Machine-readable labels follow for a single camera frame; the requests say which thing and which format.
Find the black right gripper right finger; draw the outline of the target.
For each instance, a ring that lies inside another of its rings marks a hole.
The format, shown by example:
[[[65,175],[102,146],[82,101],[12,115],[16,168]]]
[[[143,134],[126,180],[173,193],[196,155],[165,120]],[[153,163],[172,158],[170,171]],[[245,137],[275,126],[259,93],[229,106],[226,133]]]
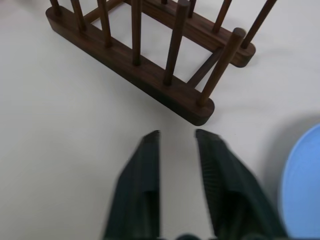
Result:
[[[217,238],[286,238],[288,234],[256,177],[223,139],[196,129],[203,189]]]

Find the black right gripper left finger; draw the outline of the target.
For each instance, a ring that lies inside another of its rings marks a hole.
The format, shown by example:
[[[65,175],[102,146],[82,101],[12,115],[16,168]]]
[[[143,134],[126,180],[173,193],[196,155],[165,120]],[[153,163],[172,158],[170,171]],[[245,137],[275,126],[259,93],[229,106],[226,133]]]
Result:
[[[104,238],[160,237],[160,132],[139,142],[118,177]]]

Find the dark wooden dish rack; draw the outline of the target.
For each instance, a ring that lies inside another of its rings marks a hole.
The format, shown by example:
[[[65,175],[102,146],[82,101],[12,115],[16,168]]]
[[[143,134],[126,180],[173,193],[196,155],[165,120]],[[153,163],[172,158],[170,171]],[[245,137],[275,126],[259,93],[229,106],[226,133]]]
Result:
[[[249,31],[228,31],[222,23],[232,0],[223,0],[214,22],[194,12],[197,0],[97,0],[97,8],[83,14],[79,0],[72,10],[50,0],[46,17],[51,28],[128,82],[195,126],[204,125],[214,112],[210,96],[228,65],[245,67],[256,52],[252,40],[277,0],[266,0]],[[109,11],[131,6],[132,46],[111,35]],[[165,67],[141,54],[142,14],[172,30]],[[183,38],[210,51],[209,58],[188,80],[174,75]]]

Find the blue plate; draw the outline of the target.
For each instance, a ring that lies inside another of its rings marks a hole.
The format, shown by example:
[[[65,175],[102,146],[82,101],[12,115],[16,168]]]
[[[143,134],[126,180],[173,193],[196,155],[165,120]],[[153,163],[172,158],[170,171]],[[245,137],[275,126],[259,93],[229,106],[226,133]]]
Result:
[[[320,123],[306,131],[288,155],[278,211],[290,238],[320,240]]]

